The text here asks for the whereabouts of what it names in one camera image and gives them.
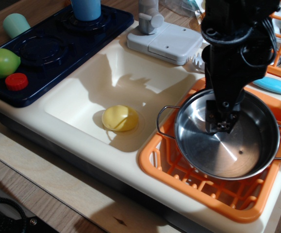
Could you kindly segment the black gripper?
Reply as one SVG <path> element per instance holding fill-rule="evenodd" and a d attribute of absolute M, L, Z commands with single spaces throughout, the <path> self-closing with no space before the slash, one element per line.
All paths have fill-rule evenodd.
<path fill-rule="evenodd" d="M 205 129 L 231 133 L 240 117 L 236 104 L 243 88 L 265 75 L 276 58 L 270 15 L 278 0 L 207 0 L 201 34 L 209 43 L 202 54 L 215 100 L 206 101 Z"/>

